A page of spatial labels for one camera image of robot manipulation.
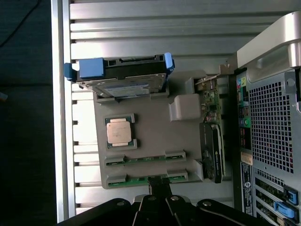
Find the green RAM stick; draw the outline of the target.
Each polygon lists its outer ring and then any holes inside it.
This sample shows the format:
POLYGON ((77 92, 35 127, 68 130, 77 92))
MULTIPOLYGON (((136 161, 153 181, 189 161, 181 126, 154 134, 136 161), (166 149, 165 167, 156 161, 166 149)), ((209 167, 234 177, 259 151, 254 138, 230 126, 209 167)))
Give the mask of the green RAM stick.
POLYGON ((148 185, 149 178, 168 179, 168 181, 170 183, 178 183, 178 182, 186 181, 186 178, 184 175, 171 176, 171 177, 168 177, 167 175, 156 175, 156 176, 135 177, 135 178, 129 178, 128 176, 126 176, 126 178, 124 180, 121 180, 118 182, 109 182, 108 187, 115 188, 115 187, 127 187, 127 186, 129 186, 129 187, 144 186, 144 185, 148 185))

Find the black graphics card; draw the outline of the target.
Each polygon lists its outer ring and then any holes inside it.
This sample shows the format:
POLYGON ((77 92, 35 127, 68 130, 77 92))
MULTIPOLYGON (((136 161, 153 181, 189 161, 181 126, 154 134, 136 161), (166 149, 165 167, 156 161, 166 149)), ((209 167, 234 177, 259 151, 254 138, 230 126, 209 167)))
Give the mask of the black graphics card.
POLYGON ((235 130, 230 77, 233 73, 233 67, 224 64, 219 66, 217 75, 207 75, 194 82, 202 115, 199 128, 204 177, 217 184, 226 176, 230 134, 235 130))

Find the blue expansion slot latch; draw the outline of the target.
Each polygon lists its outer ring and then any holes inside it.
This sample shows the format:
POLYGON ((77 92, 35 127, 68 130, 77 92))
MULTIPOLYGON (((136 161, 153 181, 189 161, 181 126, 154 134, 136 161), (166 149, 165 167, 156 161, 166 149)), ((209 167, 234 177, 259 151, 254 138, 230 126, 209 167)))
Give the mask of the blue expansion slot latch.
POLYGON ((288 187, 286 185, 283 186, 283 189, 284 189, 285 199, 288 200, 288 201, 290 201, 290 202, 294 202, 294 200, 295 200, 295 193, 294 193, 294 191, 290 187, 288 187))
POLYGON ((293 219, 295 217, 294 210, 288 205, 286 205, 284 202, 274 202, 274 210, 281 213, 287 218, 293 219))

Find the silver CPU chip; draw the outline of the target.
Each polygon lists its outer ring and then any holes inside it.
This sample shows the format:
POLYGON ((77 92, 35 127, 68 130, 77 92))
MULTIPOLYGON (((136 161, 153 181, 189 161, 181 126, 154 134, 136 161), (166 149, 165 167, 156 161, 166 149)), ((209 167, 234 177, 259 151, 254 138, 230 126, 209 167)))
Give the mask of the silver CPU chip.
POLYGON ((126 146, 132 141, 131 123, 126 118, 109 119, 106 128, 111 147, 126 146))

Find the grey parts rack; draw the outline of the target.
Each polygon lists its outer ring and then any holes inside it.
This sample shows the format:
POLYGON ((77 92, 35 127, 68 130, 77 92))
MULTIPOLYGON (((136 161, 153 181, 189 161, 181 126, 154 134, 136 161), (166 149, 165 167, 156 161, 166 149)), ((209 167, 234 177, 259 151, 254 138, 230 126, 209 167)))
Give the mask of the grey parts rack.
POLYGON ((205 76, 198 71, 174 73, 165 93, 107 101, 94 97, 103 188, 113 189, 108 183, 126 176, 184 175, 184 182, 211 181, 204 177, 200 97, 194 88, 194 82, 205 76), (111 147, 106 124, 109 119, 119 118, 131 123, 132 141, 126 146, 111 147))

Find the grey open PC case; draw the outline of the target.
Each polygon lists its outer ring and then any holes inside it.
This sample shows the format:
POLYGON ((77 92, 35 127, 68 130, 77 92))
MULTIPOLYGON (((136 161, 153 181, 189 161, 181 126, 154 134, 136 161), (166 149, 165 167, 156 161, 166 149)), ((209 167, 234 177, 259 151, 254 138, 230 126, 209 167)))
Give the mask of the grey open PC case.
POLYGON ((301 10, 237 51, 236 86, 242 211, 274 226, 301 226, 301 10), (295 217, 275 211, 274 202, 295 217))

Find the hard disk in blue-tabbed carrier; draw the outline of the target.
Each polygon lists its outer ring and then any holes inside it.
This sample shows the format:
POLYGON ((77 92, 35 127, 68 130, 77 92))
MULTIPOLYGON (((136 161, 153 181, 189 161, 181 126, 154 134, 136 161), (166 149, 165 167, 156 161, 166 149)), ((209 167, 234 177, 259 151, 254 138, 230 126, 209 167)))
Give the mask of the hard disk in blue-tabbed carrier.
POLYGON ((139 58, 90 58, 78 61, 73 69, 65 63, 65 78, 86 88, 101 99, 131 98, 166 90, 169 75, 175 69, 171 53, 139 58))

